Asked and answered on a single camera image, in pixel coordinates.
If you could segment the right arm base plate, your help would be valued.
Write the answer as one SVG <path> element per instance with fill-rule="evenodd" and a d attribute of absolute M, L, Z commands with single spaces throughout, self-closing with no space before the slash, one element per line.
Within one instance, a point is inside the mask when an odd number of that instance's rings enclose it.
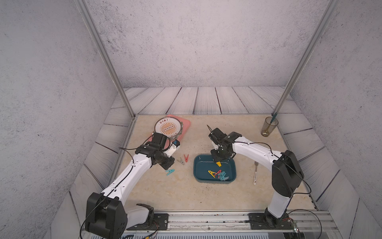
<path fill-rule="evenodd" d="M 275 218 L 270 213 L 250 213 L 248 217 L 252 230 L 294 230 L 294 224 L 287 213 L 281 218 Z"/>

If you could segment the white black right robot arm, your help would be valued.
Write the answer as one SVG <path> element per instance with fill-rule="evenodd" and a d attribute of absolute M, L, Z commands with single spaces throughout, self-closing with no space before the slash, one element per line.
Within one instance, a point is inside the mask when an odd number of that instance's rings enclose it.
<path fill-rule="evenodd" d="M 268 170 L 273 194 L 262 221 L 274 228 L 285 220 L 288 217 L 287 208 L 304 181 L 304 174 L 295 154 L 290 150 L 272 150 L 267 143 L 250 141 L 234 131 L 226 134 L 218 128 L 210 129 L 209 139 L 213 145 L 211 155 L 215 162 L 242 155 Z"/>

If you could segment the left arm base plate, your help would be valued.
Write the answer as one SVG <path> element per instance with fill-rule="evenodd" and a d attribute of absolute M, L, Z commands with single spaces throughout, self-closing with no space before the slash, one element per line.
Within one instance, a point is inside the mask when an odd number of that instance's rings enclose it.
<path fill-rule="evenodd" d="M 166 231 L 168 229 L 169 214 L 155 213 L 153 219 L 144 224 L 127 228 L 127 231 Z"/>

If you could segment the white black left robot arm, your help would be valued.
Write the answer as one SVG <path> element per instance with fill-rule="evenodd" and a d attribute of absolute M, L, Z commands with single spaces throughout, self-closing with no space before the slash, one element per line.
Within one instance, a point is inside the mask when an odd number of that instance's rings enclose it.
<path fill-rule="evenodd" d="M 86 218 L 80 229 L 104 239 L 119 239 L 125 229 L 156 226 L 153 207 L 137 204 L 125 210 L 124 205 L 138 181 L 152 166 L 158 164 L 168 170 L 174 164 L 172 155 L 179 147 L 178 140 L 170 141 L 164 134 L 153 133 L 147 142 L 136 148 L 131 162 L 107 188 L 90 195 Z"/>

